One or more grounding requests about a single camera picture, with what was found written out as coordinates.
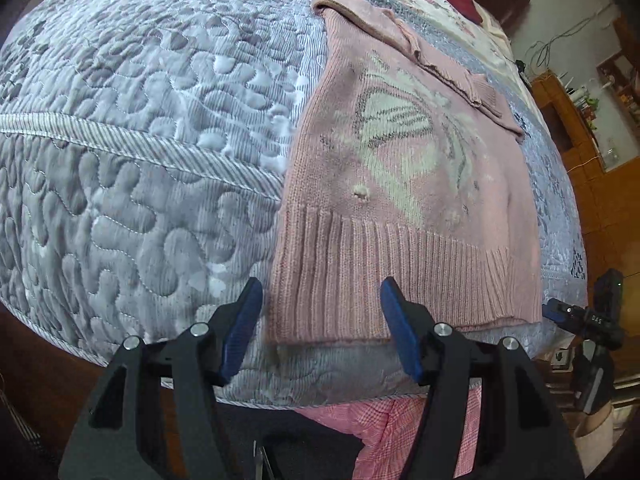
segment quilted bedspread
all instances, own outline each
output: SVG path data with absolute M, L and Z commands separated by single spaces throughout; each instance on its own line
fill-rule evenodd
M 545 299 L 586 303 L 574 194 L 538 116 L 395 0 L 434 46 L 487 74 L 526 131 Z M 267 282 L 296 123 L 326 62 L 310 0 L 45 0 L 0 52 L 0 299 L 106 364 L 127 334 L 172 338 Z M 424 392 L 391 344 L 268 346 L 264 319 L 227 402 L 309 406 Z M 546 322 L 516 335 L 530 354 Z

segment knit sweater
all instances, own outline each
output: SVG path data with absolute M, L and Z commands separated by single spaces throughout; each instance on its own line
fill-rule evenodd
M 329 56 L 292 147 L 270 338 L 389 338 L 387 276 L 463 329 L 540 320 L 536 209 L 505 98 L 387 9 L 312 5 Z

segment ribbed hem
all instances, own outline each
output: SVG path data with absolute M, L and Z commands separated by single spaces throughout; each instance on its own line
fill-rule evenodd
M 508 248 L 485 250 L 297 203 L 280 215 L 269 288 L 272 341 L 389 338 L 379 293 L 387 276 L 434 320 L 455 327 L 540 320 L 540 277 Z

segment metal screw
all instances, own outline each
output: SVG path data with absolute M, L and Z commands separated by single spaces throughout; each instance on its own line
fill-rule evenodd
M 191 325 L 189 332 L 191 335 L 200 337 L 201 335 L 205 335 L 209 331 L 209 325 L 206 323 L 196 323 Z
M 451 325 L 448 325 L 446 323 L 438 323 L 433 327 L 433 331 L 440 337 L 446 337 L 448 335 L 451 335 L 453 329 L 451 328 Z
M 518 343 L 518 340 L 514 337 L 505 337 L 502 340 L 502 344 L 507 350 L 515 350 L 520 346 L 520 343 Z
M 138 348 L 138 345 L 140 345 L 140 338 L 137 335 L 130 335 L 122 344 L 125 350 L 133 350 L 134 348 Z

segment hole in sweater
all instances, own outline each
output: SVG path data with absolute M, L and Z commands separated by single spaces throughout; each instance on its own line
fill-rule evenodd
M 367 186 L 357 184 L 356 186 L 353 186 L 353 195 L 359 200 L 368 200 L 369 189 L 367 189 Z

